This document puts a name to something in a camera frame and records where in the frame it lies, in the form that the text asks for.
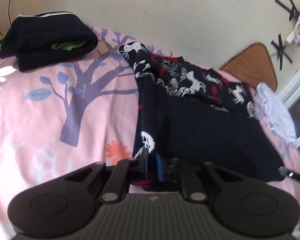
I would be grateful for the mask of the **navy reindeer pattern sweater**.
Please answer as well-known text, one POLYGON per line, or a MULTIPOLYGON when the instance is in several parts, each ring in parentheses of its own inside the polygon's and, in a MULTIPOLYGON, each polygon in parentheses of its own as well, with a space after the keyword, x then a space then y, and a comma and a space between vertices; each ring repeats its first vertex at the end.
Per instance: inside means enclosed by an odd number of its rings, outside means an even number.
POLYGON ((149 175, 134 184, 167 191, 157 176, 156 154, 200 165, 206 161, 268 183, 283 181, 283 161, 256 116, 242 82, 182 57, 165 57, 140 42, 119 49, 134 70, 139 93, 133 157, 148 148, 149 175))

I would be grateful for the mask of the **white cloth garment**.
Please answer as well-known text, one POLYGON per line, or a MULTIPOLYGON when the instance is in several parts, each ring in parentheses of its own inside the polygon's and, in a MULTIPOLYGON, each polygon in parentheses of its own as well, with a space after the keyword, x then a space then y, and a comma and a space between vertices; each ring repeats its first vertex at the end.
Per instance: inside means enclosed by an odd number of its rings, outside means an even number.
POLYGON ((256 87, 257 105, 261 107, 270 130, 287 143, 297 140, 294 121, 279 96, 265 83, 256 87))

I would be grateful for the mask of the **pink floral bed sheet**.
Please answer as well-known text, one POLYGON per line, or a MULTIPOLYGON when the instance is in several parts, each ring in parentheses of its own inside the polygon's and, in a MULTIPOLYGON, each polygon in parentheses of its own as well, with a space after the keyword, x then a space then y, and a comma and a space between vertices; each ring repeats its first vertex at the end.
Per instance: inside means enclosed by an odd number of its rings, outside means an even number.
POLYGON ((120 70, 112 58, 93 75, 109 83, 72 94, 97 51, 77 62, 33 72, 17 70, 15 58, 0 59, 0 239, 14 231, 7 206, 19 192, 95 161, 108 165, 131 156, 137 121, 138 93, 130 67, 120 70))

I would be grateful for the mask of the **brown seat cushion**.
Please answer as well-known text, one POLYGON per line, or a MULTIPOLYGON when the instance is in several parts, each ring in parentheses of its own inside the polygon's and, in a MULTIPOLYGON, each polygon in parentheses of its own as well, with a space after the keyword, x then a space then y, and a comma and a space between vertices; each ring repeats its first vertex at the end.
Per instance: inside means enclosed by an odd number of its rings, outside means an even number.
POLYGON ((221 70, 233 75, 253 89, 264 82, 273 92, 277 90, 277 78, 273 63, 266 46, 260 42, 251 44, 233 56, 221 66, 221 70))

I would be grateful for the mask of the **black tape cross lower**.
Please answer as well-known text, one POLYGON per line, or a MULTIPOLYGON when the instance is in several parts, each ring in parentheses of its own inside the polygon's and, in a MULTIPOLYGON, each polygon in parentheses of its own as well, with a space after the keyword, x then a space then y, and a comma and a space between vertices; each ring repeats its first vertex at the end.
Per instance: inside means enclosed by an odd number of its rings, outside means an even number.
POLYGON ((285 52, 285 49, 287 48, 288 44, 285 42, 283 43, 282 35, 281 33, 278 34, 278 41, 275 42, 274 40, 271 41, 271 45, 275 48, 276 52, 272 56, 276 56, 277 61, 279 61, 279 71, 283 69, 283 59, 286 58, 286 60, 292 64, 293 59, 285 52))

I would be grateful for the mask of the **black tape cross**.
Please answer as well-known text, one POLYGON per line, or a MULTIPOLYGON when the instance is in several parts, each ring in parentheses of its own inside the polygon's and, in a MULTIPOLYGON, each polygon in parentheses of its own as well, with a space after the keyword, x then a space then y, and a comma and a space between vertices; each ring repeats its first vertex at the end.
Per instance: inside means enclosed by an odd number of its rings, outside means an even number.
POLYGON ((283 69, 283 59, 286 58, 286 60, 292 64, 293 59, 285 52, 285 49, 287 48, 288 44, 285 42, 283 43, 282 35, 281 33, 278 34, 278 41, 275 42, 274 40, 271 41, 271 45, 275 48, 276 52, 272 56, 276 56, 277 61, 279 61, 279 71, 283 69))
POLYGON ((300 16, 300 10, 296 7, 293 0, 289 0, 290 6, 284 4, 281 0, 275 0, 275 3, 278 4, 281 8, 289 13, 289 22, 292 20, 298 20, 300 16))

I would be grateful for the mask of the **black tape cross upper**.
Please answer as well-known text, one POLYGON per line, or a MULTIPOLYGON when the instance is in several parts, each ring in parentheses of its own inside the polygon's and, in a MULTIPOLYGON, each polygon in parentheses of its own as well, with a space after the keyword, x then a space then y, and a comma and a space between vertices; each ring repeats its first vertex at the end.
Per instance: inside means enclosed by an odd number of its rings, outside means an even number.
POLYGON ((281 8, 289 13, 289 22, 292 20, 298 20, 300 16, 300 10, 296 7, 293 0, 289 0, 290 6, 284 4, 281 0, 275 0, 275 3, 278 4, 281 8))

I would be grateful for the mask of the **folded black garment stack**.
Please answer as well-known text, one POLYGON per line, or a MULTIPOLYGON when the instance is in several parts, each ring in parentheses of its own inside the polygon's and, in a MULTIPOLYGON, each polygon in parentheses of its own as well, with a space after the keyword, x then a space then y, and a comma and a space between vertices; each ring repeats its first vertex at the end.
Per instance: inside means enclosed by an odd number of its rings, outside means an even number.
POLYGON ((20 14, 0 40, 0 58, 16 57, 18 69, 27 72, 81 57, 97 45, 97 35, 71 12, 20 14))

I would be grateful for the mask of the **white window frame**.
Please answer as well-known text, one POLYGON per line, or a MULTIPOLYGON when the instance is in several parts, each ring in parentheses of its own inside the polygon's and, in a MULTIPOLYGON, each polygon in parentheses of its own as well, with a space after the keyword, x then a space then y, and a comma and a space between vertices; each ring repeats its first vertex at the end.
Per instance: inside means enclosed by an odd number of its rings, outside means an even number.
POLYGON ((291 80, 279 96, 292 117, 296 130, 296 146, 300 147, 300 75, 294 77, 296 80, 291 80))

